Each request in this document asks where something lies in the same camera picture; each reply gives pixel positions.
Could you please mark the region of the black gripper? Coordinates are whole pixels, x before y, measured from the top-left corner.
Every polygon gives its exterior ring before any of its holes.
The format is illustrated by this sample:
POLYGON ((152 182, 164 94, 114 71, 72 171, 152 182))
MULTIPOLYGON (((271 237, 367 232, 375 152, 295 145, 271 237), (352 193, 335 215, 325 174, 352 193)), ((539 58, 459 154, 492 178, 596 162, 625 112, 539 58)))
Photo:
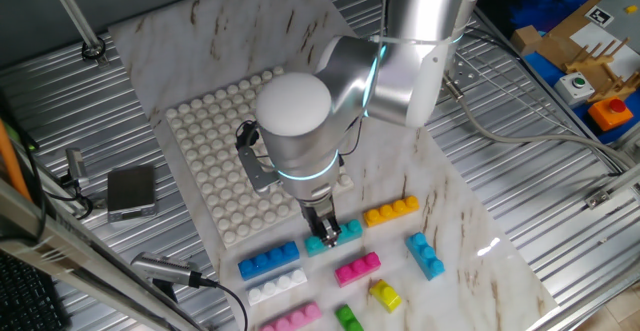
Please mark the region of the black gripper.
POLYGON ((299 200, 301 212, 315 237, 328 248, 337 245, 339 225, 336 221, 333 196, 327 194, 315 200, 299 200))

